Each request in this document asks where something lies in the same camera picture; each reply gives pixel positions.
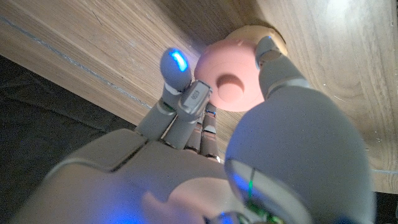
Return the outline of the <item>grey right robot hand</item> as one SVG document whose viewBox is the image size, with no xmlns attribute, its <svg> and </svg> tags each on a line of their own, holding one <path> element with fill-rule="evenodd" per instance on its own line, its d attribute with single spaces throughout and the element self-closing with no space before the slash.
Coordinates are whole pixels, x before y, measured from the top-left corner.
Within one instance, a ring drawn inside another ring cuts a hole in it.
<svg viewBox="0 0 398 224">
<path fill-rule="evenodd" d="M 164 92 L 119 129 L 55 166 L 13 223 L 371 223 L 364 142 L 271 36 L 252 60 L 264 101 L 238 123 L 224 163 L 212 150 L 211 88 L 184 54 L 164 52 Z"/>
</svg>

